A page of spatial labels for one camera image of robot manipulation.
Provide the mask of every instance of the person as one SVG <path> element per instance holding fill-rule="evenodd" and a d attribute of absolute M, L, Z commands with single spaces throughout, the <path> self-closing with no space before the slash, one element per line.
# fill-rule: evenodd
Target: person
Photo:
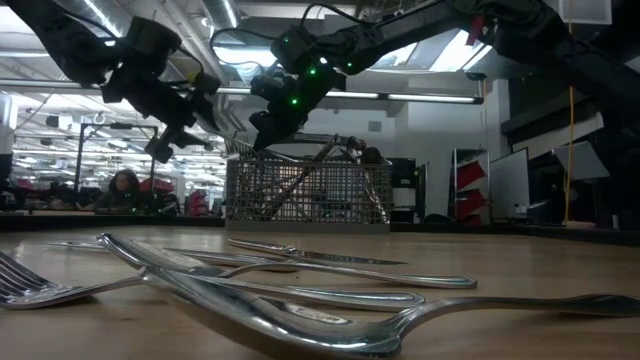
<path fill-rule="evenodd" d="M 126 211 L 135 207 L 140 181 L 131 169 L 118 171 L 109 182 L 109 190 L 83 210 L 109 209 Z"/>

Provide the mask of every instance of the whiteboard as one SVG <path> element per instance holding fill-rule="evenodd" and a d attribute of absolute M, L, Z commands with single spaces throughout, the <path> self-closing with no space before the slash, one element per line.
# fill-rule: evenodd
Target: whiteboard
<path fill-rule="evenodd" d="M 517 208 L 529 206 L 527 149 L 491 162 L 491 212 L 494 219 L 524 218 Z"/>

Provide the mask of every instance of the desk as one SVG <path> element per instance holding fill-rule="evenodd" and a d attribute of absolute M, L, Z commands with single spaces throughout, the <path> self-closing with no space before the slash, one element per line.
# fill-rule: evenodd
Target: desk
<path fill-rule="evenodd" d="M 87 241 L 108 231 L 157 246 L 241 252 L 225 248 L 224 239 L 231 234 L 224 229 L 173 226 L 4 233 L 0 236 L 0 250 L 65 285 L 89 285 L 135 274 L 109 254 L 42 244 Z M 638 248 L 516 235 L 233 236 L 277 240 L 315 251 L 405 260 L 411 265 L 388 270 L 465 275 L 479 281 L 476 290 L 417 290 L 430 299 L 476 295 L 565 297 L 598 292 L 640 296 Z M 375 281 L 312 272 L 251 273 L 239 278 L 351 290 L 384 289 Z M 416 291 L 403 287 L 393 290 Z M 314 307 L 359 320 L 389 316 Z M 103 293 L 94 302 L 76 306 L 24 312 L 0 310 L 0 334 L 2 358 L 11 360 L 265 359 L 187 318 L 146 287 Z M 638 359 L 638 339 L 639 318 L 471 311 L 437 318 L 414 330 L 404 340 L 399 359 Z"/>

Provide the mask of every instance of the knife handle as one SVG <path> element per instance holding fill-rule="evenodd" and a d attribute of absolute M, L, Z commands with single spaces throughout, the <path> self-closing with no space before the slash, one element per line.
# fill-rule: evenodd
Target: knife handle
<path fill-rule="evenodd" d="M 241 240 L 241 239 L 227 239 L 227 244 L 242 249 L 260 251 L 268 254 L 276 254 L 285 256 L 292 250 L 295 250 L 293 246 L 271 244 L 262 241 L 253 240 Z"/>

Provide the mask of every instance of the silverware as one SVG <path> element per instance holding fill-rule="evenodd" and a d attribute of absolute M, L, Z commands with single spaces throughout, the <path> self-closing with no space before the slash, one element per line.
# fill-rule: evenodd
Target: silverware
<path fill-rule="evenodd" d="M 400 354 L 402 339 L 436 317 L 467 310 L 539 310 L 597 316 L 640 316 L 640 299 L 594 294 L 565 299 L 467 297 L 429 301 L 381 322 L 343 319 L 264 299 L 197 276 L 149 267 L 149 285 L 194 320 L 239 344 L 282 358 L 384 359 Z"/>
<path fill-rule="evenodd" d="M 230 279 L 200 278 L 201 280 L 217 282 L 264 296 L 355 309 L 398 311 L 420 305 L 425 301 L 421 295 L 411 293 L 361 293 L 300 287 L 278 287 Z M 37 275 L 0 252 L 0 308 L 4 309 L 28 310 L 43 308 L 109 290 L 137 285 L 142 285 L 142 277 L 140 276 L 93 286 L 63 286 Z"/>
<path fill-rule="evenodd" d="M 111 245 L 110 248 L 110 243 L 115 243 L 117 244 L 115 247 L 123 247 L 123 246 L 129 246 L 129 247 L 133 247 L 133 246 L 138 246 L 138 247 L 144 247 L 147 248 L 147 250 L 153 252 L 155 251 L 157 254 L 156 255 L 162 255 L 162 250 L 156 247 L 153 247 L 149 244 L 145 244 L 145 243 L 138 243 L 135 242 L 133 240 L 129 240 L 129 239 L 125 239 L 125 238 L 121 238 L 121 237 L 116 237 L 114 235 L 110 235 L 110 234 L 102 234 L 100 236 L 98 236 L 98 242 L 100 244 L 102 244 L 105 248 L 107 248 L 109 251 L 111 251 L 112 253 L 114 253 L 114 251 L 120 251 L 120 250 L 113 250 L 114 246 Z M 174 258 L 177 259 L 178 255 L 176 253 L 170 253 L 171 256 L 173 256 Z M 133 255 L 124 255 L 121 254 L 121 258 L 123 258 L 124 260 L 126 260 L 127 258 L 130 258 Z M 152 262 L 152 261 L 147 261 L 147 263 L 150 263 L 152 265 L 156 265 L 156 266 L 160 266 L 159 263 L 156 262 Z M 142 267 L 142 266 L 146 266 L 148 264 L 144 264 L 139 262 L 137 264 L 138 267 Z M 170 269 L 174 269 L 174 270 L 180 270 L 180 269 L 175 269 L 169 265 L 163 265 L 164 267 L 168 267 Z M 198 265 L 197 262 L 191 263 L 191 264 L 187 264 L 185 267 L 183 267 L 183 269 L 181 271 L 184 272 L 190 272 L 191 270 L 189 270 L 189 267 L 198 267 L 201 265 Z M 247 266 L 243 266 L 243 267 L 239 267 L 233 270 L 228 270 L 228 271 L 224 271 L 222 272 L 222 270 L 220 270 L 220 272 L 215 272 L 215 274 L 210 275 L 210 276 L 215 276 L 215 277 L 219 277 L 219 278 L 229 278 L 229 277 L 234 277 L 240 274 L 244 274 L 246 272 L 250 272 L 250 271 L 258 271 L 258 270 L 309 270 L 309 271 L 316 271 L 316 272 L 325 272 L 325 273 L 332 273 L 332 274 L 339 274 L 339 275 L 345 275 L 345 276 L 353 276 L 353 277 L 360 277 L 360 278 L 366 278 L 366 279 L 374 279 L 374 280 L 380 280 L 380 281 L 384 281 L 384 282 L 389 282 L 389 283 L 397 283 L 397 284 L 405 284 L 405 285 L 413 285 L 413 286 L 420 286 L 420 287 L 429 287 L 429 288 L 441 288 L 441 289 L 474 289 L 477 287 L 477 282 L 474 279 L 470 279 L 467 277 L 463 277 L 463 276 L 420 276 L 420 275 L 400 275 L 400 274 L 388 274 L 388 273 L 383 273 L 383 272 L 377 272 L 377 271 L 368 271 L 368 270 L 360 270 L 360 269 L 351 269 L 351 268 L 344 268 L 344 267 L 337 267 L 337 266 L 327 266 L 327 265 L 320 265 L 320 264 L 306 264 L 306 263 L 298 263 L 298 262 L 280 262 L 280 263 L 270 263 L 270 264 L 258 264 L 258 265 L 247 265 Z"/>
<path fill-rule="evenodd" d="M 72 249 L 89 249 L 89 250 L 105 251 L 105 248 L 103 248 L 102 246 L 96 243 L 88 243 L 88 242 L 56 241 L 56 242 L 47 242 L 45 244 L 62 246 L 62 247 L 67 247 Z M 200 261 L 206 262 L 208 264 L 214 264 L 214 265 L 245 266 L 245 265 L 257 265 L 257 264 L 281 263 L 283 261 L 287 261 L 281 258 L 271 257 L 271 256 L 253 256 L 253 255 L 241 255 L 241 254 L 188 250 L 188 249 L 175 249 L 175 248 L 167 248 L 166 250 L 171 250 L 173 252 L 177 252 L 179 254 L 186 255 L 194 259 L 198 259 Z"/>
<path fill-rule="evenodd" d="M 142 284 L 139 276 L 93 286 L 51 282 L 0 252 L 0 308 L 27 310 L 57 305 L 97 293 Z"/>
<path fill-rule="evenodd" d="M 398 309 L 406 309 L 425 302 L 422 295 L 409 292 L 356 292 L 296 286 L 275 287 L 229 280 L 227 279 L 228 277 L 252 270 L 240 271 L 233 274 L 191 257 L 109 234 L 98 236 L 98 243 L 135 269 L 145 266 L 160 266 L 190 275 L 205 276 L 211 281 L 238 289 L 241 288 L 264 296 L 275 296 L 293 301 L 306 301 L 378 311 L 397 311 Z"/>
<path fill-rule="evenodd" d="M 319 263 L 320 261 L 346 262 L 370 265 L 406 265 L 406 262 L 363 258 L 358 256 L 325 254 L 313 251 L 298 250 L 294 246 L 272 244 L 262 241 L 227 239 L 227 244 L 238 248 L 249 249 L 269 254 L 276 254 L 298 261 Z"/>

